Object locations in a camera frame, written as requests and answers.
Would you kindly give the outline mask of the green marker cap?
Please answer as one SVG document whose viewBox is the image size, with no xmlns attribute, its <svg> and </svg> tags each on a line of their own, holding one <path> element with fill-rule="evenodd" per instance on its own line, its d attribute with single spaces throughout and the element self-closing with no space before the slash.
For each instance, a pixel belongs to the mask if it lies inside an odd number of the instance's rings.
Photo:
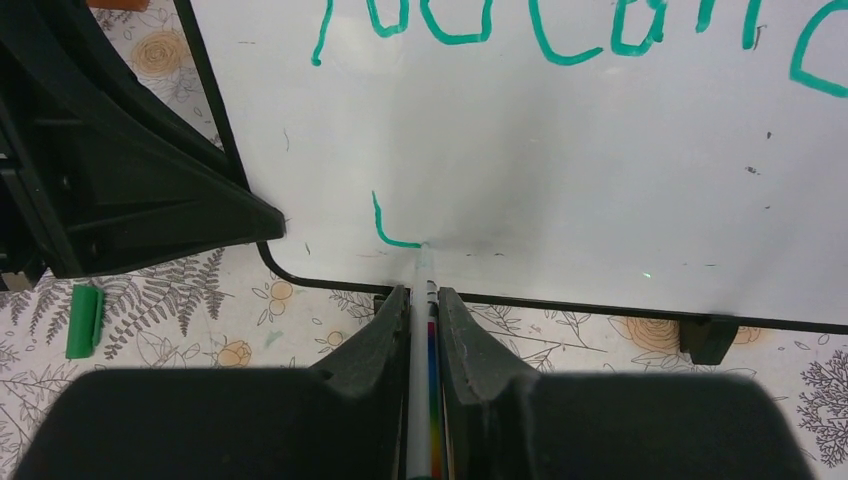
<svg viewBox="0 0 848 480">
<path fill-rule="evenodd" d="M 75 285 L 71 295 L 65 356 L 85 359 L 94 354 L 101 340 L 104 293 L 88 285 Z"/>
</svg>

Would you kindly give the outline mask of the white board with black frame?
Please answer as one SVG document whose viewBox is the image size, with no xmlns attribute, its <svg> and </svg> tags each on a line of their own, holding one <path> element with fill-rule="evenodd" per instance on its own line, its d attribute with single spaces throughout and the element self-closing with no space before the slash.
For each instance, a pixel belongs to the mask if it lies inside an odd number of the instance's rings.
<svg viewBox="0 0 848 480">
<path fill-rule="evenodd" d="M 316 288 L 845 334 L 843 1 L 180 1 Z"/>
</svg>

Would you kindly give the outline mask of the green capped whiteboard marker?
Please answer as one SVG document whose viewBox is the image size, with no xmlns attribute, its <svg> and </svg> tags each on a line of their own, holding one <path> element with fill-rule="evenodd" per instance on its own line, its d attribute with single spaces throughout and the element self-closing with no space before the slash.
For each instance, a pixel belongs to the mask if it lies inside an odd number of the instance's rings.
<svg viewBox="0 0 848 480">
<path fill-rule="evenodd" d="M 441 479 L 443 460 L 442 394 L 437 342 L 438 298 L 433 252 L 418 248 L 411 287 L 409 394 L 406 477 Z"/>
</svg>

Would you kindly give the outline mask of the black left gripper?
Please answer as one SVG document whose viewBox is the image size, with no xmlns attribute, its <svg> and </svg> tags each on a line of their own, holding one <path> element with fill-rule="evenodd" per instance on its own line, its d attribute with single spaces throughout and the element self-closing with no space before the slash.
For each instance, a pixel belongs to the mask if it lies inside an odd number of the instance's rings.
<svg viewBox="0 0 848 480">
<path fill-rule="evenodd" d="M 280 238 L 231 156 L 143 86 L 81 1 L 1 5 L 1 291 Z"/>
</svg>

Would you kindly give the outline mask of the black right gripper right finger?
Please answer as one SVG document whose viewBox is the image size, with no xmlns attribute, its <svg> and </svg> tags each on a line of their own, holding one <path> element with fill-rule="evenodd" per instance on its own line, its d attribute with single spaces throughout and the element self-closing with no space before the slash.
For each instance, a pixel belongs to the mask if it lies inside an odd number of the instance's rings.
<svg viewBox="0 0 848 480">
<path fill-rule="evenodd" d="M 738 375 L 543 374 L 441 288 L 455 479 L 809 479 L 784 416 Z"/>
</svg>

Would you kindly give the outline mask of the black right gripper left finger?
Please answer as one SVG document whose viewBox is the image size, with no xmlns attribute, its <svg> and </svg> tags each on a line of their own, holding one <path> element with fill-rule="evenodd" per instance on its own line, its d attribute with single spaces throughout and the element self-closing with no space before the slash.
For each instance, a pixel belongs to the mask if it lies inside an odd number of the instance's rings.
<svg viewBox="0 0 848 480">
<path fill-rule="evenodd" d="M 18 479 L 401 479 L 409 296 L 308 368 L 108 369 L 74 380 Z"/>
</svg>

